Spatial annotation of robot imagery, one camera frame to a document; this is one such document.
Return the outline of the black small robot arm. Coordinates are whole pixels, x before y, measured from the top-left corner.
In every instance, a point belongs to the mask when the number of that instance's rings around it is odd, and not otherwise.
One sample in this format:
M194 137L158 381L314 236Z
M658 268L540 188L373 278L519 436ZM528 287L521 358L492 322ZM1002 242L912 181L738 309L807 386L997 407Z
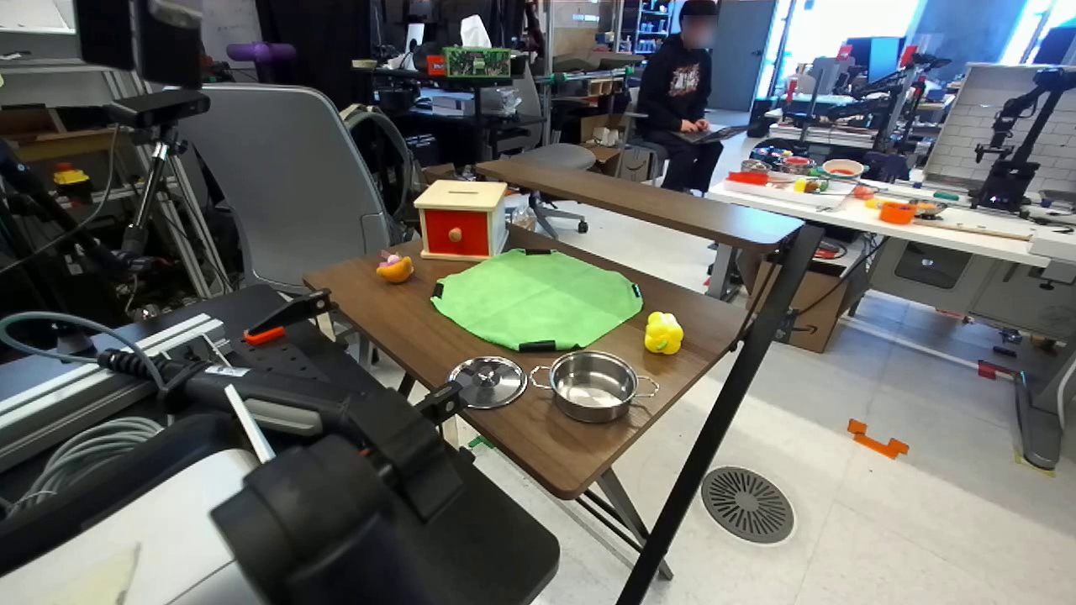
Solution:
M993 123L993 137L975 147L975 158L984 158L984 155L994 158L984 181L969 193L975 210L1019 213L1026 206L1026 188L1039 172L1033 147L1044 123L1051 117L1060 98L1072 87L1076 87L1076 70L1043 67L1033 77L1028 90L1002 104L1002 113ZM1010 147L1010 136L1026 113L1034 113L1033 127L1021 136L1015 147Z

